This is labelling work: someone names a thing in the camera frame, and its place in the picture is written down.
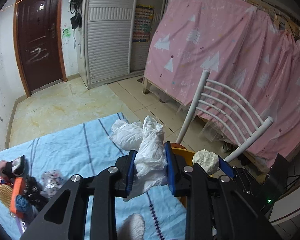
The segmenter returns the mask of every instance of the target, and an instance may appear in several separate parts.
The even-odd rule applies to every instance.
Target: blue gripper pad
[[[168,175],[168,185],[169,185],[169,189],[172,193],[172,195],[174,196],[176,193],[176,187],[175,187],[175,174],[176,171],[173,168],[173,164],[172,164],[172,159],[171,159],[171,155],[173,154],[171,146],[170,146],[170,142],[166,142],[164,144],[164,149],[166,150],[166,156],[167,156],[167,175]]]
[[[233,178],[234,174],[233,174],[233,168],[230,166],[229,163],[227,163],[226,161],[224,161],[219,155],[219,168],[229,177]]]
[[[127,173],[127,185],[126,185],[126,193],[127,195],[130,194],[133,186],[133,179],[134,179],[134,159],[136,158],[137,152],[135,150],[132,150],[132,158],[129,166],[129,170]]]

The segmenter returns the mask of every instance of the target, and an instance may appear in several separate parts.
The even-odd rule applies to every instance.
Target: blue striped fabric
[[[117,119],[125,119],[122,113],[113,114],[85,124],[45,135],[0,152],[0,161],[11,161],[25,155],[29,169],[37,181],[42,182],[45,171],[59,170],[66,178],[81,174],[84,178],[99,174],[113,166],[118,157],[128,154],[109,139],[111,126]],[[115,199],[117,228],[131,214],[141,214],[146,223],[144,239],[184,239],[186,210],[177,198],[171,195],[168,186],[157,186],[147,194],[128,202]],[[90,235],[89,202],[85,239]],[[13,240],[20,238],[16,221],[0,202],[0,223]]]

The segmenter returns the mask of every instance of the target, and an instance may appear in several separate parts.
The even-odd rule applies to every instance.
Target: brown door
[[[62,78],[57,11],[58,0],[24,0],[19,3],[18,49],[30,91]]]

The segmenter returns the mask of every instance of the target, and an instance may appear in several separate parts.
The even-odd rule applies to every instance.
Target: crumpled white cloth
[[[163,146],[163,126],[156,119],[147,116],[142,126],[142,140],[140,142],[140,129],[137,122],[132,124],[122,123],[117,120],[112,126],[113,134],[110,139],[126,151],[138,151],[134,164],[137,174],[134,176],[132,191],[128,201],[147,192],[151,187],[166,185],[167,159]]]
[[[145,234],[145,221],[139,214],[132,214],[127,217],[119,228],[118,240],[143,240]]]
[[[212,175],[218,170],[219,157],[213,152],[201,150],[193,155],[192,163],[198,163],[208,175]]]
[[[141,122],[127,123],[125,120],[116,120],[111,127],[110,140],[125,151],[138,151],[143,140]]]

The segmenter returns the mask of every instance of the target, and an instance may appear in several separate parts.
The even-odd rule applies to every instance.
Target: white pipe
[[[240,128],[237,126],[237,124],[235,123],[235,121],[231,118],[231,116],[229,116],[225,111],[223,111],[222,109],[212,105],[212,104],[209,104],[208,102],[205,102],[203,100],[199,100],[199,103],[202,103],[206,106],[210,106],[212,107],[213,109],[216,109],[218,112],[224,114],[226,116],[226,118],[228,118],[230,120],[230,122],[234,125],[234,127],[236,127],[236,129],[238,130],[239,134],[241,135],[243,141],[246,141],[247,139],[245,138],[245,136],[243,135],[242,131],[240,130]]]
[[[231,88],[231,87],[229,87],[229,86],[227,86],[225,84],[222,84],[222,83],[220,83],[218,81],[214,81],[214,80],[208,79],[207,82],[219,85],[220,87],[227,88],[231,92],[235,93],[238,97],[240,97],[247,104],[247,106],[249,106],[249,108],[251,109],[251,111],[255,114],[255,116],[257,117],[257,119],[260,121],[260,123],[263,124],[263,120],[261,119],[261,117],[259,116],[259,114],[257,113],[257,111],[253,108],[253,106],[249,103],[249,101],[247,99],[245,99],[245,97],[243,95],[241,95],[239,92],[237,92],[233,88]]]
[[[238,146],[241,145],[241,143],[238,141],[237,137],[235,136],[235,134],[233,133],[233,131],[230,129],[230,127],[224,122],[222,121],[219,117],[217,117],[216,115],[208,112],[207,110],[203,110],[200,107],[196,107],[196,109],[198,109],[201,112],[204,112],[205,114],[208,114],[210,116],[212,116],[213,118],[215,118],[216,120],[218,120],[219,122],[221,122],[223,124],[224,127],[226,127],[228,129],[228,131],[231,133],[232,137],[234,138],[235,142],[237,143]]]
[[[252,135],[252,132],[250,131],[248,125],[246,124],[246,122],[242,119],[242,117],[237,113],[236,110],[234,110],[230,105],[228,105],[226,102],[220,100],[219,98],[215,98],[211,95],[208,95],[208,94],[205,94],[205,93],[202,93],[201,94],[202,96],[204,97],[207,97],[207,98],[210,98],[210,99],[213,99],[221,104],[223,104],[224,106],[228,107],[232,112],[235,113],[235,115],[237,116],[237,118],[242,122],[243,126],[245,127],[245,129],[247,130],[247,132],[249,133],[249,135],[251,136]]]
[[[244,111],[244,113],[247,115],[247,117],[249,118],[249,120],[251,121],[253,127],[258,130],[258,126],[256,125],[256,123],[254,122],[254,120],[252,119],[251,115],[247,112],[247,110],[235,99],[233,99],[231,96],[228,96],[227,94],[219,91],[219,90],[216,90],[214,88],[211,88],[209,86],[204,86],[205,89],[209,89],[213,92],[216,92],[217,94],[220,94],[228,99],[230,99],[232,102],[234,102],[237,106],[239,106],[241,108],[242,111]]]
[[[188,110],[186,119],[182,124],[182,127],[181,127],[180,133],[178,135],[178,138],[176,140],[176,143],[181,143],[182,142],[183,137],[185,136],[185,134],[186,134],[186,132],[189,128],[189,125],[190,125],[190,123],[191,123],[191,121],[194,117],[194,114],[195,114],[196,106],[198,105],[198,101],[201,98],[201,91],[202,91],[203,87],[205,86],[205,84],[207,82],[207,78],[209,77],[209,75],[210,75],[209,71],[207,71],[207,70],[202,71],[201,78],[199,80],[197,90],[195,91],[193,100],[192,100],[190,108]]]
[[[131,72],[131,50],[132,50],[132,37],[133,37],[134,19],[135,19],[135,16],[136,16],[136,6],[137,6],[137,0],[133,0],[131,25],[130,25],[129,52],[128,52],[128,74],[130,74],[130,72]]]
[[[268,128],[272,125],[273,119],[268,116],[268,118],[264,121],[262,125],[260,125],[259,129],[256,130],[251,137],[247,139],[240,147],[235,149],[231,154],[229,154],[224,160],[226,162],[231,162],[236,157],[238,157],[241,153],[243,153],[246,149],[248,149],[258,138],[263,135],[263,133],[268,130]]]

